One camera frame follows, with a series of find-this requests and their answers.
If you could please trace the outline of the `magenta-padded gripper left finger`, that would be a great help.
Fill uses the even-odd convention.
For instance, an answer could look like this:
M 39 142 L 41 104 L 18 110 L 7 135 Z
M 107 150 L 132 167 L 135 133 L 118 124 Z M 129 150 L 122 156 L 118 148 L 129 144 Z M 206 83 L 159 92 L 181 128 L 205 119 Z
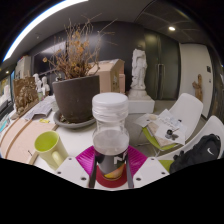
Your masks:
M 56 175 L 81 187 L 94 188 L 96 170 L 94 147 L 90 146 L 76 157 L 67 157 L 56 170 Z

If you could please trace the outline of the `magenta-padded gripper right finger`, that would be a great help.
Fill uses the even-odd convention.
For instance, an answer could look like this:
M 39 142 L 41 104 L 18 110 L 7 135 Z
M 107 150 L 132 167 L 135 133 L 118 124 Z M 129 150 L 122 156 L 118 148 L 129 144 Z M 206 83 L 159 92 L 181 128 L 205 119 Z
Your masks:
M 156 157 L 147 157 L 132 146 L 128 147 L 126 171 L 130 189 L 143 187 L 169 175 Z

